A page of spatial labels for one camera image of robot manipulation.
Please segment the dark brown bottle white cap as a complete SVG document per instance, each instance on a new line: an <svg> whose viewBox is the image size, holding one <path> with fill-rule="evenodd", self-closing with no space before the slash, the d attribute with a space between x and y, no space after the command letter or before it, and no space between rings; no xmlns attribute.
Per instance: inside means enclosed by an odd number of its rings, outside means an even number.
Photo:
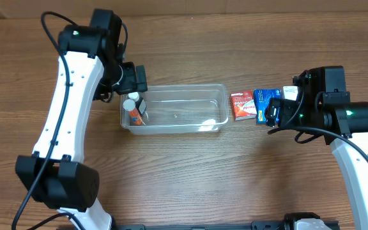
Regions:
<svg viewBox="0 0 368 230"><path fill-rule="evenodd" d="M142 116L146 112L146 102L144 98L138 92L129 93L128 98L135 102L135 106Z"/></svg>

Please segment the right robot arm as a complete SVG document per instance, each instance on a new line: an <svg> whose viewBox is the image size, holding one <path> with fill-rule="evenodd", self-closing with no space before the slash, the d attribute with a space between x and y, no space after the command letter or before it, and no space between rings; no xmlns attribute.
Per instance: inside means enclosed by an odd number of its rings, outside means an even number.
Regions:
<svg viewBox="0 0 368 230"><path fill-rule="evenodd" d="M352 102L343 66L312 68L293 77L297 98L271 98L264 111L269 134L294 130L331 147L349 197L356 229L368 229L368 102Z"/></svg>

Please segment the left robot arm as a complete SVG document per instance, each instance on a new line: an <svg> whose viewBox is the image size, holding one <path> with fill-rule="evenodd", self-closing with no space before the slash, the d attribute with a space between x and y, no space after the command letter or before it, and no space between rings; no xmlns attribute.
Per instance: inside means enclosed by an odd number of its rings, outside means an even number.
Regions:
<svg viewBox="0 0 368 230"><path fill-rule="evenodd" d="M15 163L25 200L45 204L76 229L117 227L98 200L98 171L84 164L84 138L94 101L148 88L144 67L123 59L127 46L119 36L126 31L112 10L95 9L88 26L69 20L50 38L59 58L49 113L32 154Z"/></svg>

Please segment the orange tablet tube white cap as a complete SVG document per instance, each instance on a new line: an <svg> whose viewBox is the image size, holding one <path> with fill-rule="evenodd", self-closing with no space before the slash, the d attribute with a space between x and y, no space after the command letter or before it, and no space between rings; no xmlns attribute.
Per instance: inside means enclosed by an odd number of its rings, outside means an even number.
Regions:
<svg viewBox="0 0 368 230"><path fill-rule="evenodd" d="M142 117L137 110L136 104L132 99L127 99L123 102L123 108L128 112L130 120L135 125L143 125Z"/></svg>

